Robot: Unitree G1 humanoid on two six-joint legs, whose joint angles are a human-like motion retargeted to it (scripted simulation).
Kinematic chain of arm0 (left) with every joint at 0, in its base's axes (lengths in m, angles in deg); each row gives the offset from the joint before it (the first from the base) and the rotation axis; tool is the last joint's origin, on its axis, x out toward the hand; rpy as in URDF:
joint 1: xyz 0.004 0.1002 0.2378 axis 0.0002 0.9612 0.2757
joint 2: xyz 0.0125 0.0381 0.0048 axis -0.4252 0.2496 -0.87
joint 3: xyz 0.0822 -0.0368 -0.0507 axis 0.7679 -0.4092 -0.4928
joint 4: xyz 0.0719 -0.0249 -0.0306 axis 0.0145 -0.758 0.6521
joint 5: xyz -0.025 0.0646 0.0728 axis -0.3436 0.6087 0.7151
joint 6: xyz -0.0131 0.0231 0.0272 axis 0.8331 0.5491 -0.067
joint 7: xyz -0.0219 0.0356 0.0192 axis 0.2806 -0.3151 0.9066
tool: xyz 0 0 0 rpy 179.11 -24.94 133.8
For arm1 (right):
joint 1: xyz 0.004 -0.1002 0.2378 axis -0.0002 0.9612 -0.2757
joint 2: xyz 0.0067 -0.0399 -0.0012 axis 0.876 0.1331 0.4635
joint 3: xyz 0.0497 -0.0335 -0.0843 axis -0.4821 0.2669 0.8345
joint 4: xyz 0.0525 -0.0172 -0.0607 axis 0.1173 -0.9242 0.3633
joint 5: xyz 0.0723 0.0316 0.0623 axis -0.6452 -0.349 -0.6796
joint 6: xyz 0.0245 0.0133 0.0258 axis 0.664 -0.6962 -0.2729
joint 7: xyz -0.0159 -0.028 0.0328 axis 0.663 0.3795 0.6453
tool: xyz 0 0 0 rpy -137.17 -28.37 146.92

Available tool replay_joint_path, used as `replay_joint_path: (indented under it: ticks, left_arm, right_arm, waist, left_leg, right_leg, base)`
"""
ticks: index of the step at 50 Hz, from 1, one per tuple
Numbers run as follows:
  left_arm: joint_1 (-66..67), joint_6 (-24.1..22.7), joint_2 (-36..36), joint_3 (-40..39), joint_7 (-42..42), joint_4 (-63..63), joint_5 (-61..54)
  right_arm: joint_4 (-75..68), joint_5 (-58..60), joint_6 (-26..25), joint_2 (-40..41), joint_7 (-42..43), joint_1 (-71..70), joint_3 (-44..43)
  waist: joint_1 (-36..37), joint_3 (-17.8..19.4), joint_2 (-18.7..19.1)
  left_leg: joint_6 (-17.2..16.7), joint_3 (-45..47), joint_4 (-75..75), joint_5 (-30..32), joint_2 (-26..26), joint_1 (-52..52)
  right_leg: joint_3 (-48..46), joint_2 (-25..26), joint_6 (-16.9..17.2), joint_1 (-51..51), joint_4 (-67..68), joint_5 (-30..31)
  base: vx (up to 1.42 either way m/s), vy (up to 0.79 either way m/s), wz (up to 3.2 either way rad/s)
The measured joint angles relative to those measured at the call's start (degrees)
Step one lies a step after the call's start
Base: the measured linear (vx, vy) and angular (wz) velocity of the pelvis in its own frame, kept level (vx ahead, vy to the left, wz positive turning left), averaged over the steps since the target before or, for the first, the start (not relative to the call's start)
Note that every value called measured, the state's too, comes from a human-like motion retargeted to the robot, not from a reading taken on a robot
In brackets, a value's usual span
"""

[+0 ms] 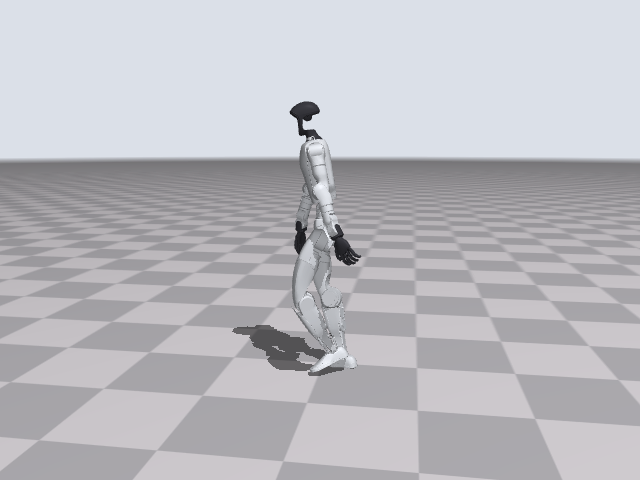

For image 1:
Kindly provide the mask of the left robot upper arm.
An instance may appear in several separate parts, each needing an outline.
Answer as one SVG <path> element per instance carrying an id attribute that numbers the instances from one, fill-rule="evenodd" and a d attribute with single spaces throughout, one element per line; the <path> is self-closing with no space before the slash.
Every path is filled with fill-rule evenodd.
<path id="1" fill-rule="evenodd" d="M 326 164 L 325 164 L 325 149 L 323 144 L 321 143 L 310 144 L 307 146 L 306 151 L 307 151 L 308 160 L 310 161 L 310 164 L 311 164 L 312 174 L 317 181 L 317 185 L 323 184 L 329 191 L 328 175 L 327 175 Z M 318 200 L 314 193 L 314 188 L 312 190 L 312 197 Z"/>

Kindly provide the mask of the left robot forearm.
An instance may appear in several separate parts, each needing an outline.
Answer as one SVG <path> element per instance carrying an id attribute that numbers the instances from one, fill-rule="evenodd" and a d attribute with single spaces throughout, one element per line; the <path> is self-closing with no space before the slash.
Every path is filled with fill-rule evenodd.
<path id="1" fill-rule="evenodd" d="M 333 209 L 333 200 L 332 197 L 327 190 L 327 188 L 323 184 L 318 184 L 314 188 L 314 193 L 319 200 L 318 208 L 320 208 L 321 215 L 323 218 L 323 224 L 327 228 L 327 232 L 331 237 L 337 235 L 337 231 L 335 229 L 335 224 L 338 224 L 338 219 L 335 215 L 335 211 Z M 339 225 L 340 226 L 340 225 Z M 341 226 L 340 226 L 341 227 Z"/>

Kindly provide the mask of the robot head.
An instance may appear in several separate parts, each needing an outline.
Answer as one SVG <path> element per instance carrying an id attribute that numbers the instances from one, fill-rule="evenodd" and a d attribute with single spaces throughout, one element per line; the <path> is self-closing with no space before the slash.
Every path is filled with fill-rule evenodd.
<path id="1" fill-rule="evenodd" d="M 306 135 L 306 142 L 308 137 L 314 136 L 315 139 L 322 139 L 316 132 L 316 130 L 304 130 L 303 129 L 303 119 L 305 121 L 310 121 L 312 119 L 312 115 L 318 114 L 320 112 L 318 106 L 309 101 L 301 102 L 295 105 L 291 110 L 290 114 L 294 116 L 298 121 L 298 130 L 299 135 Z M 314 140 L 312 137 L 312 139 Z"/>

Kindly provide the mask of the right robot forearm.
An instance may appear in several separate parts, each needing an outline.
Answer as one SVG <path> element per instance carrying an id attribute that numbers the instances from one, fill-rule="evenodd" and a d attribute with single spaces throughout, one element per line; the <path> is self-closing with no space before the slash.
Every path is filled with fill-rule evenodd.
<path id="1" fill-rule="evenodd" d="M 310 213 L 311 206 L 313 205 L 310 196 L 307 196 L 302 191 L 301 203 L 297 212 L 297 219 L 295 221 L 295 225 L 297 221 L 300 221 L 302 224 L 302 229 L 308 226 L 308 217 Z"/>

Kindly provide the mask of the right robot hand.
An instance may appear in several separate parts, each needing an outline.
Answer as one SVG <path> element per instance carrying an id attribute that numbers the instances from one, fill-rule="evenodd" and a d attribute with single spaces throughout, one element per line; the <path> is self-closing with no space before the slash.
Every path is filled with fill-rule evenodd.
<path id="1" fill-rule="evenodd" d="M 300 221 L 296 222 L 297 234 L 295 236 L 294 247 L 298 254 L 300 254 L 300 251 L 306 242 L 306 235 L 305 235 L 306 230 L 307 230 L 307 227 L 302 229 L 302 224 Z"/>

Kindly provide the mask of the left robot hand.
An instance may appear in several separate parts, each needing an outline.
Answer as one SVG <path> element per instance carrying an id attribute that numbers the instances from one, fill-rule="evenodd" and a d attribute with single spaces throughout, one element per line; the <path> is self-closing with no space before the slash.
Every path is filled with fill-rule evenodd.
<path id="1" fill-rule="evenodd" d="M 335 241 L 334 248 L 335 248 L 335 254 L 336 254 L 337 259 L 339 261 L 342 260 L 344 262 L 344 264 L 346 264 L 348 266 L 351 265 L 351 264 L 356 264 L 356 262 L 359 261 L 359 259 L 355 259 L 354 257 L 360 258 L 362 256 L 361 255 L 357 255 L 352 250 L 352 248 L 350 247 L 350 244 L 342 237 L 344 235 L 344 233 L 343 233 L 341 227 L 338 224 L 335 224 L 335 229 L 336 229 L 338 234 L 335 235 L 334 237 L 331 237 L 330 235 L 329 236 L 330 236 L 332 241 Z M 355 262 L 353 262 L 352 260 L 355 261 Z"/>

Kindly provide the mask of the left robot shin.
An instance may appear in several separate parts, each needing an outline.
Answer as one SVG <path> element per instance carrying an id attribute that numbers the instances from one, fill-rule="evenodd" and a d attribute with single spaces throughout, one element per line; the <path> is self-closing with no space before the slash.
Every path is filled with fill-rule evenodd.
<path id="1" fill-rule="evenodd" d="M 325 323 L 321 312 L 315 304 L 314 299 L 311 296 L 304 296 L 298 303 L 298 307 L 300 312 L 296 312 L 293 308 L 301 322 L 304 324 L 306 329 L 310 332 L 310 334 L 322 345 L 323 348 L 327 351 L 327 354 L 332 354 L 337 351 L 335 346 L 333 345 L 328 332 L 327 332 L 327 324 Z M 330 351 L 325 347 L 327 346 Z"/>

